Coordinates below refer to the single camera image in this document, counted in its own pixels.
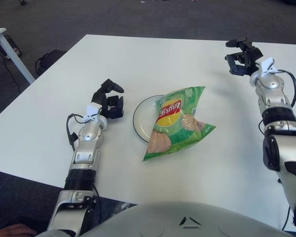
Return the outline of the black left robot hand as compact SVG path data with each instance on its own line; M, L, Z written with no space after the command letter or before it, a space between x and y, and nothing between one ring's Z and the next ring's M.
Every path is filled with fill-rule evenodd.
M116 95L107 97L107 93L110 93L111 91L124 93L124 89L120 85L110 79L107 79L93 94L91 102L102 106L99 112L100 115L107 119L118 119L123 117L124 100L123 96L118 97Z

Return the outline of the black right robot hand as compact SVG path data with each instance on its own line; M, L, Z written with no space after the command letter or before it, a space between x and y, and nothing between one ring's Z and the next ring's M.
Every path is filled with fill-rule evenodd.
M225 60L229 65L229 72L236 76L251 76L258 70L256 60L260 59L263 54L261 51L252 45L252 42L247 37L241 39L233 39L225 43L226 47L239 48L241 52L228 54Z

